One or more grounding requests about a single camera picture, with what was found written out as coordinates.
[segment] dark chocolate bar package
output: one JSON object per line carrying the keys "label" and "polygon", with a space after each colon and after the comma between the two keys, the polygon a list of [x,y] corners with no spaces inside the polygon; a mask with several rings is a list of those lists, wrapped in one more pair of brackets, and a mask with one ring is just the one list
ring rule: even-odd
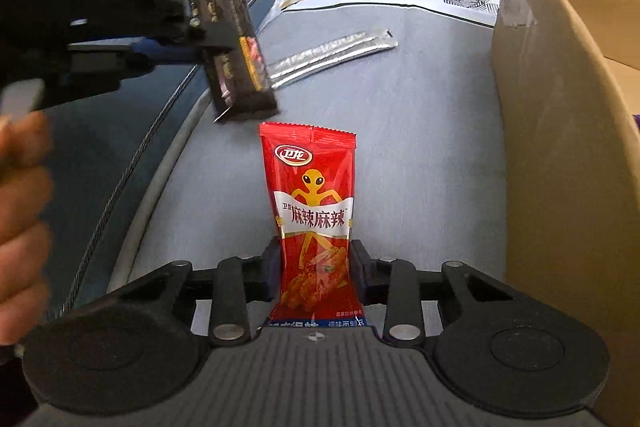
{"label": "dark chocolate bar package", "polygon": [[216,121],[263,120],[278,112],[264,58],[255,37],[246,0],[188,0],[192,25],[224,21],[238,33],[238,47],[214,54],[203,48],[202,63],[209,80]]}

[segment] snack package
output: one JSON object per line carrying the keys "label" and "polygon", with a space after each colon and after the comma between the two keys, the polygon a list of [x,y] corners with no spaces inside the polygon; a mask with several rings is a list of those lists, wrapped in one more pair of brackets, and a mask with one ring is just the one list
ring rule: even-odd
{"label": "snack package", "polygon": [[280,232],[280,302],[268,326],[365,326],[349,276],[354,134],[260,124],[267,188]]}

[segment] grooved surface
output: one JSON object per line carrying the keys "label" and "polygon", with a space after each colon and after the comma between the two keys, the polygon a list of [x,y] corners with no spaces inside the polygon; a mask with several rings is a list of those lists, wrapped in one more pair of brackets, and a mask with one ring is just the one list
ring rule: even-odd
{"label": "grooved surface", "polygon": [[546,420],[500,417],[447,390],[413,349],[382,344],[370,328],[264,328],[217,349],[180,393],[147,410],[80,417],[43,406],[24,427],[602,427],[589,412]]}

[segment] screw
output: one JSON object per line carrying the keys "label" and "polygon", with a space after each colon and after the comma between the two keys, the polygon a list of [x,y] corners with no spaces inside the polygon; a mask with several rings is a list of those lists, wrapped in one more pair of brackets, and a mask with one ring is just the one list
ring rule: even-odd
{"label": "screw", "polygon": [[412,341],[420,336],[420,328],[411,324],[396,324],[389,334],[399,341]]}
{"label": "screw", "polygon": [[244,335],[244,328],[237,324],[220,324],[213,328],[213,334],[221,341],[236,341]]}

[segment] silver foil packet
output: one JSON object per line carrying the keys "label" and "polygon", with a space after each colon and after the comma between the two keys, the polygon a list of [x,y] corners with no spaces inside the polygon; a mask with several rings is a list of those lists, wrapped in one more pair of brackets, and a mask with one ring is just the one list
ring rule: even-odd
{"label": "silver foil packet", "polygon": [[390,50],[397,45],[398,41],[389,30],[358,32],[341,37],[267,66],[271,87],[280,89],[347,60]]}

